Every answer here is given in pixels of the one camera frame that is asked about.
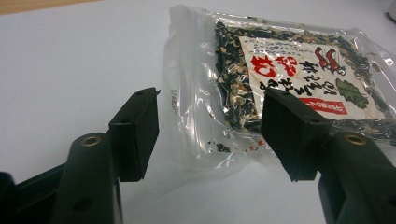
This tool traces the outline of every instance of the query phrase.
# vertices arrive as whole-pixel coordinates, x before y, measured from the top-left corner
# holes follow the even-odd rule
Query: crinkled plastic
[[[176,6],[163,88],[193,168],[245,164],[272,153],[259,133],[267,88],[296,95],[331,119],[333,132],[362,133],[392,152],[394,60],[358,29]]]

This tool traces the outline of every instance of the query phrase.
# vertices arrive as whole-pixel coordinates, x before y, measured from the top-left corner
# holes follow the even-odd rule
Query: green leaf illustration
[[[337,78],[335,81],[338,91],[347,101],[351,102],[360,109],[367,108],[369,101],[359,92],[357,87],[355,87],[352,83],[342,81],[339,78]]]

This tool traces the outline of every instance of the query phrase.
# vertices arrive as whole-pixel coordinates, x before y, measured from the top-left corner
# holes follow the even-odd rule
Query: plastic bag
[[[272,153],[259,133],[267,88],[288,91],[332,119],[333,132],[392,147],[395,76],[394,57],[357,29],[171,8],[163,87],[193,168]]]

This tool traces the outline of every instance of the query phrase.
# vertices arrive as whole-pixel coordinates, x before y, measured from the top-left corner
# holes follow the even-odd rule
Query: white label
[[[267,88],[297,96],[329,119],[383,119],[335,46],[240,36],[255,102]],[[256,104],[259,116],[262,104]]]

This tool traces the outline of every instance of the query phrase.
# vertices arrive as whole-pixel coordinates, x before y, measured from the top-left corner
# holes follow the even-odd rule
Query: seaweed mix
[[[220,72],[217,82],[223,95],[222,108],[224,115],[228,125],[233,129],[258,133],[261,127],[261,119],[256,111],[253,90],[249,84],[248,67],[238,37],[272,38],[338,47],[343,60],[355,71],[355,78],[361,83],[365,83],[363,85],[364,89],[373,98],[378,110],[384,113],[385,119],[333,120],[332,130],[334,132],[342,130],[353,131],[374,139],[388,139],[393,145],[396,144],[396,122],[389,113],[388,105],[376,90],[376,86],[371,79],[372,75],[369,71],[370,64],[368,58],[360,55],[356,51],[355,46],[340,35],[314,35],[308,31],[304,31],[303,34],[297,34],[292,31],[278,30],[273,27],[267,29],[261,27],[227,27],[221,21],[218,21],[216,36],[219,43],[216,50],[218,55],[216,67]],[[359,106],[360,102],[364,102],[365,98],[363,99],[361,95],[351,94],[353,91],[349,89],[353,87],[341,86],[343,83],[339,83],[338,85],[340,94],[347,101],[357,106]]]

